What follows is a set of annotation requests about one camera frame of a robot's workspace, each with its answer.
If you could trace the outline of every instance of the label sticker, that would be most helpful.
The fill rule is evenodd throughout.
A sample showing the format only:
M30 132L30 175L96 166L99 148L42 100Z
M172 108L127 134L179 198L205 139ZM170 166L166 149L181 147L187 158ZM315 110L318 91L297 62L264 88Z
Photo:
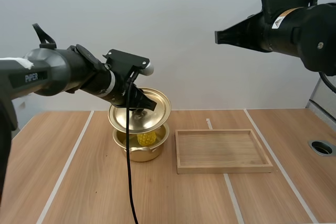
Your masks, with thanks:
M299 9L301 7L298 8L293 8L293 9L289 9L283 13L280 14L279 17L277 17L277 19L274 21L273 25L272 25L272 29L278 29L282 23L282 21L285 19L285 17L290 14L291 12L293 12L296 9Z

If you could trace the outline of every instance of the pot lid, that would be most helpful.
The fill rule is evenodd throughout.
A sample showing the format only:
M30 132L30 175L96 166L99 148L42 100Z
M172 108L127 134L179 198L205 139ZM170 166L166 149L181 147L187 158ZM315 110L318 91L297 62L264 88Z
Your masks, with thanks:
M164 124L170 115L170 101L163 93L150 88L141 88L141 90L149 99L156 102L156 107L154 111L147 109L130 111L130 134L154 131ZM126 132L126 108L111 106L108 116L114 128Z

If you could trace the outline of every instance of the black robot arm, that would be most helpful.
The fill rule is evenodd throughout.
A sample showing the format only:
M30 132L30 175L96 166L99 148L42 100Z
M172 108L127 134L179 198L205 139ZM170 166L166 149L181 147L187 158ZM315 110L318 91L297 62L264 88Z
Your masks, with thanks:
M262 10L223 31L217 44L300 57L304 66L336 75L336 5L318 0L261 0Z
M57 49L50 36L37 24L33 26L40 48L23 58L0 59L0 197L11 150L11 131L17 128L12 99L33 92L51 96L81 89L120 108L126 108L128 95L130 109L153 111L156 106L133 84L138 74L153 73L149 59L112 49L105 56L107 62L102 63L81 45Z

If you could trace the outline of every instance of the corn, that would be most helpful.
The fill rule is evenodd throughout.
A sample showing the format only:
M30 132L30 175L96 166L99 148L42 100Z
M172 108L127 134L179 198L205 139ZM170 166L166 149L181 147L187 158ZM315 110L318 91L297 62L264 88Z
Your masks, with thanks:
M141 146L147 146L147 145L153 144L156 140L156 133L154 131L144 133L144 134L138 134L136 136Z

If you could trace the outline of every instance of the white stripe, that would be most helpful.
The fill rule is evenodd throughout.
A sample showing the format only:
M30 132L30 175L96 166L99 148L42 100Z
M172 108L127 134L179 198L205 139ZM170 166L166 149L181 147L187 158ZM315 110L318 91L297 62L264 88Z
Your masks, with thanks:
M55 197L55 195L56 195L56 193L57 193L57 190L58 190L59 186L60 186L61 183L62 183L62 180L63 180L63 178L64 178L64 176L65 176L65 173L67 172L67 170L68 170L68 168L69 168L69 166L70 166L70 163L71 163L71 161L72 161L72 158L73 158L73 156L75 155L76 150L77 150L77 148L78 148L78 146L79 146L79 144L80 144L80 141L82 140L82 138L83 138L83 136L84 136L84 133L85 133L85 131L86 131L86 129L87 129L87 127L88 127L90 121L91 121L91 118L92 118L93 113L94 113L94 111L91 111L91 113L90 113L90 115L89 115L89 117L88 117L88 119L87 119L87 121L86 121L86 123L85 123L85 125L84 125L84 128L83 128L82 132L80 133L80 135L79 135L79 137L78 137L78 139L77 139L77 141L76 141L76 143L75 143L75 145L74 145L74 147L73 147L73 149L72 149L72 151L71 151L71 153L70 153L70 156L69 156L67 162L65 163L65 166L64 166L64 168L63 168L61 174L60 174L59 177L58 177L58 180L57 180L57 182L56 182L56 184L55 184L55 186L54 186L54 189L53 189L53 191L51 192L51 194L50 194L50 196L49 196L49 199L48 199L46 205L44 206L44 208L43 208L43 210L42 210L42 213L41 213L40 217L38 218L36 224L41 224L41 223L43 222L45 216L47 215L47 212L48 212L48 210L49 210L49 208L50 208L50 206L51 206L51 203L53 203L53 200L54 200L54 197Z
M211 122L210 122L210 119L207 118L206 121L208 122L208 127L209 127L209 130L212 130L212 125L211 125Z
M105 97L105 96L107 96L111 91L112 91L112 89L114 88L114 85L115 85L115 76L114 76L114 73L112 72L112 71L110 71L110 73L111 73L111 82L110 82L110 85L109 85L109 87L107 88L107 89L103 89L103 90L101 90L100 92L102 92L101 94L99 94L99 95L96 95L96 97L100 97L100 98L102 98L102 97Z
M212 128L210 119L207 118L206 121L208 122L209 129L212 130L213 128ZM231 198L231 201L232 201L233 208L235 209L235 212L236 212L236 217L237 217L237 220L238 220L238 224L244 224L243 216L242 216L242 213L240 212L238 201L237 201L235 192L233 191L233 187L231 185L229 175L227 175L227 174L223 174L223 175L224 175L224 179L225 179L225 182L226 182L227 190L229 191L229 194L230 194L230 198Z
M264 145L266 146L267 150L269 151L269 153L271 154L272 158L274 159L275 163L277 164L277 166L279 167L281 173L283 174L283 176L285 177L287 183L289 184L290 188L292 188L294 194L296 195L296 197L298 198L298 200L300 201L301 205L303 206L303 208L305 209L306 213L308 214L309 218L311 219L311 221L313 223L319 223L317 221L317 219L315 218L313 212L310 210L310 208L308 207L307 203L305 202L305 200L303 199L303 197L301 196L301 194L299 193L299 191L297 190L296 186L294 185L293 181L290 179L290 177L288 176L288 174L286 173L284 167L281 165L279 159L276 157L276 155L274 154L274 152L272 151L271 147L269 146L269 144L267 143L266 139L264 138L264 136L262 135L261 131L259 130L258 126L255 124L255 122L253 121L253 119L251 118L250 114L248 113L248 111L246 109L244 109L244 112L246 114L246 116L248 117L248 119L250 120L251 124L253 125L254 129L256 130L256 132L258 133L258 135L260 136L261 140L263 141Z

